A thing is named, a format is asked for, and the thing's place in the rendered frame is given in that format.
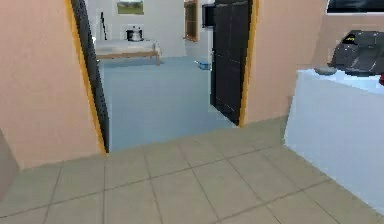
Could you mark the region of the white cabinet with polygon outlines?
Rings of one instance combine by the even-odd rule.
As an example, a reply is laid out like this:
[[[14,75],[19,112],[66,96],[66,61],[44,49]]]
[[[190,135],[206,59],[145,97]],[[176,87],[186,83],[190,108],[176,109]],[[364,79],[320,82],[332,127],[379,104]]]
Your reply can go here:
[[[384,215],[384,86],[299,70],[285,145]]]

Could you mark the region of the framed green landscape picture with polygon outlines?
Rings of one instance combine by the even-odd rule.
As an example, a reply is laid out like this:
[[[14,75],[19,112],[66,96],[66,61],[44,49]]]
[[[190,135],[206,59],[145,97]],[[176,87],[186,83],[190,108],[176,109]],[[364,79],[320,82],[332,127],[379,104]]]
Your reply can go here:
[[[143,15],[143,0],[118,0],[117,12],[122,15]]]

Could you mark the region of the wooden framed window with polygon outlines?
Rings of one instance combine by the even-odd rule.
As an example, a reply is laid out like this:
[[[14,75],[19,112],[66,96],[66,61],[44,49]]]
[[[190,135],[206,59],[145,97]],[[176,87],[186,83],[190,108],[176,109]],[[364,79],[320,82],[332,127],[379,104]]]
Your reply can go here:
[[[184,2],[185,31],[184,38],[188,41],[198,41],[198,0]]]

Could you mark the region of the black wall box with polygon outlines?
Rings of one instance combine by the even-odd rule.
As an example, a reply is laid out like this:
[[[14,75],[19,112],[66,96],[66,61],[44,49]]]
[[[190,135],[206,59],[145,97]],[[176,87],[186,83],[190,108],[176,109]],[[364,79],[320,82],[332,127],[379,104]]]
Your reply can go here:
[[[214,26],[214,4],[202,5],[202,27],[209,28]]]

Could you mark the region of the dark framed picture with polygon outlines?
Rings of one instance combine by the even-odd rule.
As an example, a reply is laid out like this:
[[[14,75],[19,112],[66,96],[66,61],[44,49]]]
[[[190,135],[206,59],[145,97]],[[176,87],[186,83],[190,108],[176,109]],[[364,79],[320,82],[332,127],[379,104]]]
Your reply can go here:
[[[329,0],[327,13],[384,13],[384,0]]]

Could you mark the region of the grey bowl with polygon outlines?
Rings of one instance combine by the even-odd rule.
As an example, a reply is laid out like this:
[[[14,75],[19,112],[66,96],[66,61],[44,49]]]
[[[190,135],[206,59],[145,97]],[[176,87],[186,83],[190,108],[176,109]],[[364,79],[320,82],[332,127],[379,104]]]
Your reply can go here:
[[[337,69],[334,67],[317,67],[314,71],[319,75],[331,76],[337,72]]]

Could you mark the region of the black bag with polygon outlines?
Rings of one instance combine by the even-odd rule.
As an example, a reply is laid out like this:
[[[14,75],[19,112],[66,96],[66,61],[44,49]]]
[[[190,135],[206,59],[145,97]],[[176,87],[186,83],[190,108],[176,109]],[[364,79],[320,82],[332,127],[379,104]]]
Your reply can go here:
[[[384,32],[351,30],[335,47],[328,66],[352,76],[383,74]]]

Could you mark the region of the black thin stand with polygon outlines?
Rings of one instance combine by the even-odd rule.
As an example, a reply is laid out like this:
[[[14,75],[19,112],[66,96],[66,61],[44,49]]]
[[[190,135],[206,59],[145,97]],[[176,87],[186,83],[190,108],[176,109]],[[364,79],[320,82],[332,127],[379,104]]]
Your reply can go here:
[[[106,32],[106,26],[105,26],[104,12],[103,11],[100,13],[100,20],[101,20],[101,29],[102,29],[103,38],[104,38],[104,40],[108,40],[107,32]]]

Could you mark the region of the wooden bed with white cover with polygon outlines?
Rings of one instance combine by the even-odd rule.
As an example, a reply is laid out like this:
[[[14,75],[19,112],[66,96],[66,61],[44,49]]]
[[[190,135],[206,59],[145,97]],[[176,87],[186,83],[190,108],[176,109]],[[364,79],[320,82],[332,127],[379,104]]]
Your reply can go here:
[[[162,51],[155,40],[144,39],[142,41],[129,40],[97,40],[95,42],[96,58],[120,59],[132,57],[155,57],[157,65],[160,65]]]

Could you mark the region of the black room door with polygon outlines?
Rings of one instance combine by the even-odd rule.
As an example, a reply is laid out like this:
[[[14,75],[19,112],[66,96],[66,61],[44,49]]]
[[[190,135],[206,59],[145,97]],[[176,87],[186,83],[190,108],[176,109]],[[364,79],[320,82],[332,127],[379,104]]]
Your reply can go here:
[[[252,0],[216,0],[214,7],[211,104],[236,126],[248,48]]]

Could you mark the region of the silver pot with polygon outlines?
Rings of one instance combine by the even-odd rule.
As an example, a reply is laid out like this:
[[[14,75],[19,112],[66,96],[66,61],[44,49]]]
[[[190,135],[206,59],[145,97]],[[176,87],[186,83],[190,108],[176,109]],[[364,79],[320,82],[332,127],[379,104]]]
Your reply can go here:
[[[143,40],[142,29],[139,26],[133,26],[126,31],[127,40],[132,42],[139,42]]]

